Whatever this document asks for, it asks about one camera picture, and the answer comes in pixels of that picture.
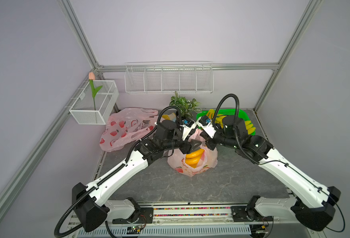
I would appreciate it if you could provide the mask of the orange banana bunch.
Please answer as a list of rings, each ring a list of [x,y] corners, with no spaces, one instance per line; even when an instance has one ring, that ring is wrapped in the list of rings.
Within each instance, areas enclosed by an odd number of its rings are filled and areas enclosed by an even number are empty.
[[[185,163],[191,166],[192,168],[196,168],[204,154],[204,151],[204,149],[199,149],[198,151],[195,151],[191,154],[187,154],[185,158]]]

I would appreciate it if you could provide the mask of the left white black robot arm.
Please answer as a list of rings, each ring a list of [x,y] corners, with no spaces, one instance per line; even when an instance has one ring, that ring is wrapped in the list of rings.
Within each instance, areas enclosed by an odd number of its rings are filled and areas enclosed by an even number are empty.
[[[179,149],[184,154],[194,152],[201,142],[190,137],[197,127],[210,125],[211,120],[206,116],[197,121],[183,119],[180,114],[174,122],[158,119],[154,128],[132,145],[119,164],[87,185],[78,183],[73,187],[72,205],[59,219],[54,236],[63,238],[81,228],[91,232],[105,222],[119,218],[137,221],[140,216],[138,203],[133,198],[126,198],[107,206],[111,195],[135,174],[162,158],[165,151]]]

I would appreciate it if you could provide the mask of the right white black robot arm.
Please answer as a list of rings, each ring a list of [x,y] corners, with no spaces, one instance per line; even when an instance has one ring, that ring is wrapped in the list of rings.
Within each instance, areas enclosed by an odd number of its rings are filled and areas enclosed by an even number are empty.
[[[297,220],[313,231],[326,229],[335,212],[341,210],[337,204],[341,191],[310,178],[265,138],[248,134],[245,121],[238,117],[239,99],[235,94],[224,96],[217,108],[228,98],[235,100],[235,113],[225,116],[221,124],[216,123],[217,113],[214,113],[213,118],[202,116],[196,121],[203,130],[201,136],[207,147],[213,150],[219,144],[234,149],[243,158],[269,172],[294,194],[294,197],[285,199],[253,196],[245,210],[237,212],[234,219],[256,221],[259,218],[279,217]]]

